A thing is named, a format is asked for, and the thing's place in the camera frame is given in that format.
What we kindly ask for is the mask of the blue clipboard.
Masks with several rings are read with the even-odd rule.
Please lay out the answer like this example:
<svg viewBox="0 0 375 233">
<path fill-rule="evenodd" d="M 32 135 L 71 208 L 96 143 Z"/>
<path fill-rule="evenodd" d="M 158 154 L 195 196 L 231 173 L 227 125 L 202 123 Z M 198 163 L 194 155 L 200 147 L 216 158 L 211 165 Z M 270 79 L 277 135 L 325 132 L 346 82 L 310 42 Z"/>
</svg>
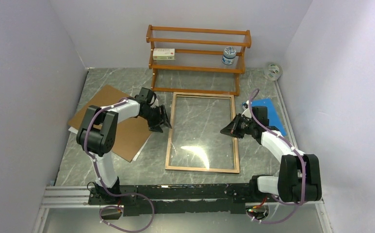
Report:
<svg viewBox="0 0 375 233">
<path fill-rule="evenodd" d="M 280 131 L 283 136 L 287 136 L 287 132 L 280 121 L 278 113 L 273 105 L 271 99 L 261 99 L 261 100 L 253 100 L 252 107 L 261 107 L 262 110 L 255 110 L 254 116 L 258 119 L 260 123 L 265 123 L 267 119 L 269 123 L 267 126 L 276 127 L 276 131 Z"/>
</svg>

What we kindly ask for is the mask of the white red small box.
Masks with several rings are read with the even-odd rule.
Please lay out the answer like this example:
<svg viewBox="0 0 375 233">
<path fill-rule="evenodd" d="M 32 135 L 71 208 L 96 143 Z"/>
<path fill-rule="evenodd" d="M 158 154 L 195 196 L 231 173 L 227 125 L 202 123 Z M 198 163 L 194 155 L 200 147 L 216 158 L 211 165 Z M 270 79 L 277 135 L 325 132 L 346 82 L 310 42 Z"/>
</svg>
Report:
<svg viewBox="0 0 375 233">
<path fill-rule="evenodd" d="M 175 60 L 175 49 L 165 49 L 165 48 L 154 48 L 152 59 L 154 61 L 159 60 Z"/>
</svg>

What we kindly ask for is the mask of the white photo paper sheet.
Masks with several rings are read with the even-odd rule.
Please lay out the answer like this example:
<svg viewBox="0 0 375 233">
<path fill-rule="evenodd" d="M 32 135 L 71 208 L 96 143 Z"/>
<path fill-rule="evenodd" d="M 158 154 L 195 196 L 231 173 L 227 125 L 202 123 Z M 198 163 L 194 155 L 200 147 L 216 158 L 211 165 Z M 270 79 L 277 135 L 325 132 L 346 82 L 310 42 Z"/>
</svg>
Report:
<svg viewBox="0 0 375 233">
<path fill-rule="evenodd" d="M 78 130 L 75 129 L 74 127 L 69 127 L 68 129 L 71 133 L 73 134 L 77 134 Z M 141 151 L 143 150 L 143 148 L 145 147 L 147 141 L 149 140 L 150 136 L 147 138 L 147 140 L 144 142 L 144 144 L 141 146 L 141 148 L 139 149 L 139 151 L 135 154 L 135 156 L 133 157 L 133 159 L 131 161 L 136 161 L 137 158 L 139 157 Z"/>
</svg>

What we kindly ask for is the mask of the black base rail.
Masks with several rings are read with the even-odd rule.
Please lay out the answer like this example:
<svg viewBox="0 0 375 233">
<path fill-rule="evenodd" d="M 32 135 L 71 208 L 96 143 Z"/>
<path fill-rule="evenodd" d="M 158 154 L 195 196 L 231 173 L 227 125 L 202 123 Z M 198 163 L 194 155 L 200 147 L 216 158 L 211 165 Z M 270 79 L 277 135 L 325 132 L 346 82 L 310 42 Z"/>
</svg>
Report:
<svg viewBox="0 0 375 233">
<path fill-rule="evenodd" d="M 253 205 L 269 201 L 270 195 L 252 183 L 121 185 L 110 196 L 102 187 L 90 189 L 88 204 L 122 207 L 124 216 L 229 212 L 243 214 Z"/>
</svg>

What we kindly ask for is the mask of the orange wooden shelf rack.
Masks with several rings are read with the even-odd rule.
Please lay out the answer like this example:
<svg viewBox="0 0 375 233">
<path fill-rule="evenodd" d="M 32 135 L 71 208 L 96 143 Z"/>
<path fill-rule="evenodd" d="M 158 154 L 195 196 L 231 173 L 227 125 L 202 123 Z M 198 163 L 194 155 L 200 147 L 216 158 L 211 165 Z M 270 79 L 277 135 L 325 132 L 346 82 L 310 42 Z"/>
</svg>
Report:
<svg viewBox="0 0 375 233">
<path fill-rule="evenodd" d="M 158 92 L 182 92 L 216 95 L 240 94 L 240 76 L 245 73 L 245 51 L 251 48 L 250 30 L 221 30 L 203 28 L 183 28 L 149 25 L 146 42 L 150 44 L 148 67 L 152 70 L 151 89 Z M 175 60 L 152 59 L 153 49 L 169 44 L 175 49 Z M 234 64 L 222 62 L 225 47 L 237 50 Z M 186 89 L 157 87 L 159 70 L 228 73 L 234 78 L 234 90 Z"/>
</svg>

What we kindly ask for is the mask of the clear tape roll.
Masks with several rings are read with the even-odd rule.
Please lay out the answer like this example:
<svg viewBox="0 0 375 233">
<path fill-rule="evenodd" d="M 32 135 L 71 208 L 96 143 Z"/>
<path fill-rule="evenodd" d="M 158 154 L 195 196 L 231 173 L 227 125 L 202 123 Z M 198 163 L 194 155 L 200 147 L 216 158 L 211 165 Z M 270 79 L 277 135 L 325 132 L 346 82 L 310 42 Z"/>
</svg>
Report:
<svg viewBox="0 0 375 233">
<path fill-rule="evenodd" d="M 270 81 L 277 81 L 283 74 L 283 69 L 279 64 L 267 63 L 263 68 L 263 76 Z"/>
</svg>

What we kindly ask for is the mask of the blue white ceramic jar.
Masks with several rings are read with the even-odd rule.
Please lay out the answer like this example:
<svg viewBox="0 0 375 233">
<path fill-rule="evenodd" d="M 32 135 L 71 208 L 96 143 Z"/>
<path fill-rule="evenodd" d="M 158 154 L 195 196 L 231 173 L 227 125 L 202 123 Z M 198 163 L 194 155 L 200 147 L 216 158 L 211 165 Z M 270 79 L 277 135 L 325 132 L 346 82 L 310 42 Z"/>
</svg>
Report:
<svg viewBox="0 0 375 233">
<path fill-rule="evenodd" d="M 225 65 L 232 65 L 234 64 L 236 58 L 237 50 L 234 47 L 225 47 L 222 56 L 222 62 Z"/>
</svg>

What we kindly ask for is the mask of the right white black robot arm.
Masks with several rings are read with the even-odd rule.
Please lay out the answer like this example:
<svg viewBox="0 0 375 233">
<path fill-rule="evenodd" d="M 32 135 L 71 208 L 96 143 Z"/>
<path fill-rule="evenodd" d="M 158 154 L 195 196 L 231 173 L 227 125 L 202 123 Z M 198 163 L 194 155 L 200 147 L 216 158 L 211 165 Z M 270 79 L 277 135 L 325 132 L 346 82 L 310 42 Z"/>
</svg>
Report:
<svg viewBox="0 0 375 233">
<path fill-rule="evenodd" d="M 280 163 L 277 176 L 252 176 L 248 195 L 253 201 L 261 201 L 271 195 L 279 197 L 284 203 L 295 204 L 322 198 L 318 157 L 298 150 L 284 138 L 277 127 L 271 126 L 267 107 L 247 108 L 243 114 L 237 114 L 220 133 L 234 138 L 250 135 Z"/>
</svg>

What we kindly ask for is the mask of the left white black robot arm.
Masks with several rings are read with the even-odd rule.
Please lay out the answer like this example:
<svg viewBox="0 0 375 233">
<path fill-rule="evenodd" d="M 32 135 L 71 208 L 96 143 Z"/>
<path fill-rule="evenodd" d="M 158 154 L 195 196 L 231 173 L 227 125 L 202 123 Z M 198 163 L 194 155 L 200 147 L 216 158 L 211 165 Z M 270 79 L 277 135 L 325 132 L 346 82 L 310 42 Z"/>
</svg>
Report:
<svg viewBox="0 0 375 233">
<path fill-rule="evenodd" d="M 147 121 L 151 132 L 162 133 L 163 126 L 172 127 L 166 108 L 158 103 L 156 93 L 143 87 L 139 94 L 123 97 L 115 104 L 89 106 L 76 135 L 76 142 L 92 161 L 96 174 L 96 194 L 108 204 L 119 202 L 121 197 L 120 180 L 111 156 L 117 125 L 138 117 Z"/>
</svg>

